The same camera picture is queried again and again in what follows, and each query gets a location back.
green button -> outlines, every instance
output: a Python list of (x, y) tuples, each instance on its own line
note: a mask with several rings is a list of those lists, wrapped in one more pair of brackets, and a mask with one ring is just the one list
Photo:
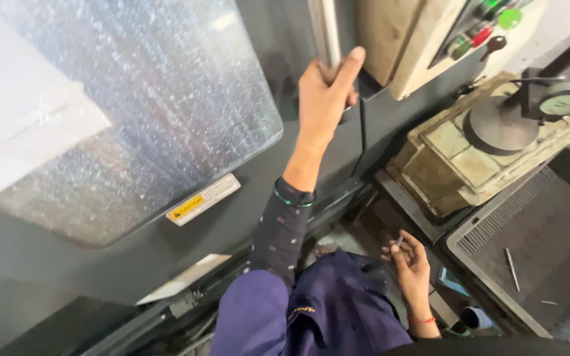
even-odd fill
[(508, 9), (505, 10), (500, 16), (498, 17), (498, 25), (501, 26), (504, 30), (511, 30), (516, 28), (518, 24), (523, 19), (523, 12), (519, 9)]

hand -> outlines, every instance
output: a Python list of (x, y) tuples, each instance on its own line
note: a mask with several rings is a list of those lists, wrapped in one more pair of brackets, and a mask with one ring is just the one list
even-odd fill
[(358, 101), (353, 82), (365, 57), (364, 48), (354, 48), (331, 86), (322, 79), (318, 59), (312, 60), (298, 82), (300, 132), (297, 144), (324, 152), (333, 138), (345, 104), (355, 105)]
[(390, 261), (389, 252), (397, 266), (398, 281), (401, 292), (404, 295), (410, 317), (416, 320), (428, 320), (432, 318), (430, 303), (428, 301), (428, 289), (430, 287), (430, 264), (426, 256), (426, 249), (413, 235), (400, 230), (403, 236), (401, 246), (397, 241), (388, 241), (389, 247), (382, 247), (382, 259)]

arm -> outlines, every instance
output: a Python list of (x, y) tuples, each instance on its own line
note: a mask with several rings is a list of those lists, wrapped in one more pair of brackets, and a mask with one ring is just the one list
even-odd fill
[[(397, 279), (408, 308), (408, 327), (416, 338), (439, 338), (437, 328), (428, 300), (430, 286), (430, 264), (426, 249), (413, 235), (400, 230), (403, 237), (401, 246), (396, 241), (388, 241), (389, 247), (382, 247), (383, 253), (391, 253), (397, 266)], [(390, 261), (388, 255), (382, 259)]]
[(293, 266), (300, 255), (313, 203), (311, 192), (344, 104), (357, 102), (353, 82), (364, 55), (363, 48), (355, 48), (330, 87), (322, 81), (316, 59), (300, 78), (296, 148), (265, 207), (248, 267), (219, 303), (211, 355), (265, 355), (283, 349), (288, 292), (294, 284)]

red thread bracelet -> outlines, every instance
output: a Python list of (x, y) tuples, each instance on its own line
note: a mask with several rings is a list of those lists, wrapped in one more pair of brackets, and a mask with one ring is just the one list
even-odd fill
[(432, 317), (432, 318), (430, 318), (430, 319), (428, 319), (428, 320), (424, 320), (424, 321), (422, 321), (422, 320), (415, 320), (415, 319), (413, 319), (413, 318), (410, 318), (410, 320), (411, 320), (411, 321), (414, 321), (414, 322), (418, 322), (419, 324), (427, 324), (427, 323), (429, 323), (429, 322), (435, 321), (436, 318)]

silver handle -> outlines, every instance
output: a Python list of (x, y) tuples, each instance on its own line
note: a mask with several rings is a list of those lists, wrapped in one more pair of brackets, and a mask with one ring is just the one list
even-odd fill
[(322, 78), (331, 85), (340, 70), (342, 55), (337, 35), (336, 4), (334, 0), (308, 0), (308, 3)]

